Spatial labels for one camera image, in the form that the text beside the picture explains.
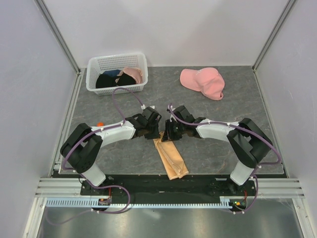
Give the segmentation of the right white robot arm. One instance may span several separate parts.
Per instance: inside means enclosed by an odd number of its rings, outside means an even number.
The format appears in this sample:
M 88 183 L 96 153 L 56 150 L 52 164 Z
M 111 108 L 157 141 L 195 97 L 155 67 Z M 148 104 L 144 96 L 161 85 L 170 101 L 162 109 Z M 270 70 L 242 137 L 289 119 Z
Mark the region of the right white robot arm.
M 170 119 L 165 121 L 162 141 L 180 140 L 184 134 L 199 139 L 215 139 L 229 143 L 238 162 L 227 182 L 228 192 L 238 195 L 262 159 L 273 148 L 272 141 L 249 118 L 240 122 L 214 121 L 204 117 L 194 118 L 185 106 L 168 105 Z

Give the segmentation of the peach cloth napkin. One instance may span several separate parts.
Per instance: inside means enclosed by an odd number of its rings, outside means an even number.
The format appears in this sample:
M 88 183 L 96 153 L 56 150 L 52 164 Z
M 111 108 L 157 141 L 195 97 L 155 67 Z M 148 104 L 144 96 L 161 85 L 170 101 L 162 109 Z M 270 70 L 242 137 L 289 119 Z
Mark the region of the peach cloth napkin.
M 154 139 L 157 149 L 169 180 L 181 179 L 189 173 L 185 162 L 172 141 L 163 142 L 163 132 L 160 138 Z

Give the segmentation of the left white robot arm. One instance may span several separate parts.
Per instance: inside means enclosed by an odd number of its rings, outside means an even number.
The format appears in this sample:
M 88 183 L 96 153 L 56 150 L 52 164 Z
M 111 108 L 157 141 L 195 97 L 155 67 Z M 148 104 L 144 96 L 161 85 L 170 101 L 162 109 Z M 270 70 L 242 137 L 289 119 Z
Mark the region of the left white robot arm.
M 123 121 L 103 126 L 79 124 L 60 149 L 65 170 L 74 170 L 91 184 L 92 190 L 103 195 L 109 184 L 106 175 L 96 163 L 100 149 L 109 144 L 138 137 L 158 139 L 161 115 L 152 107 L 145 107 L 141 114 L 124 118 Z

